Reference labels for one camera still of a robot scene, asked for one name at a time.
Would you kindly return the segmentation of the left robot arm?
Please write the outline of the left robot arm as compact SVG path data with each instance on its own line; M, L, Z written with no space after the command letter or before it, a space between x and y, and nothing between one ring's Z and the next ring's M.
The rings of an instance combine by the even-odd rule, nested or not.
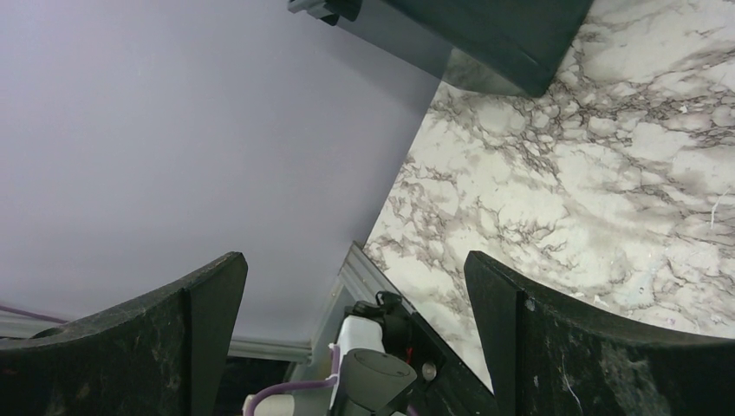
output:
M409 404L417 374L388 354L383 329L374 320L347 316L331 351L323 380L290 381L247 396L243 414L254 415L415 415Z

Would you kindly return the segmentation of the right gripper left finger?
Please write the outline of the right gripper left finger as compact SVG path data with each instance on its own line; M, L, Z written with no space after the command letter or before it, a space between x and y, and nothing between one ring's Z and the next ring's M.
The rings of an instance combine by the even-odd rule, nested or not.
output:
M212 414L247 270L230 252L110 309L2 341L2 414Z

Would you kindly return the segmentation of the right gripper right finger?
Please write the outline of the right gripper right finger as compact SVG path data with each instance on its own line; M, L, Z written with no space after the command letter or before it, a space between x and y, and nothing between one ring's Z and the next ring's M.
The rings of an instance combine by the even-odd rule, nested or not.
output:
M733 340L615 315L480 251L464 276L501 414L733 414Z

